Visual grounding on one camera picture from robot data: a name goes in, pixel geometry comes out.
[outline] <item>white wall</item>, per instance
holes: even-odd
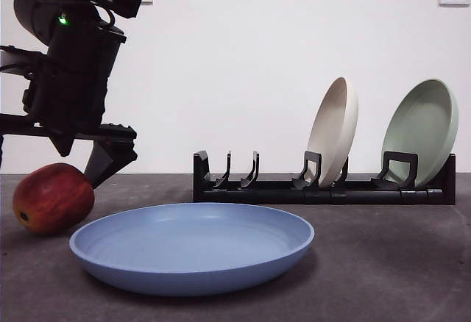
[[[110,79],[105,122],[138,131],[139,160],[124,172],[189,173],[206,149],[212,172],[302,167],[311,124],[330,83],[347,77],[360,98],[352,172],[378,171],[389,120],[424,79],[444,80],[461,107],[454,151],[471,171],[471,8],[438,0],[155,0],[118,20],[128,41]],[[45,48],[1,0],[2,43]],[[26,81],[3,76],[2,112],[20,113]],[[91,144],[65,160],[83,169]],[[63,161],[47,140],[7,137],[4,173]]]

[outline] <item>green led light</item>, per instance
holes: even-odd
[[[67,18],[64,17],[63,15],[61,15],[61,16],[59,17],[59,22],[60,22],[61,24],[63,24],[64,26],[68,26],[68,20],[67,20]]]

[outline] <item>apple stem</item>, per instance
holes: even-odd
[[[29,220],[28,216],[27,216],[25,213],[23,213],[23,212],[20,212],[20,217],[21,217],[21,219],[23,219],[24,221],[28,221],[28,220]]]

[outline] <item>white plate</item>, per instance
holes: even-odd
[[[320,187],[338,179],[347,161],[358,121],[358,97],[345,78],[329,88],[312,126],[308,150],[322,155]],[[310,181],[316,166],[309,163],[305,178]]]

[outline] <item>blue plate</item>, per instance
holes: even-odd
[[[304,219],[246,204],[167,204],[94,221],[70,239],[85,270],[159,296],[240,290],[279,276],[314,238]]]

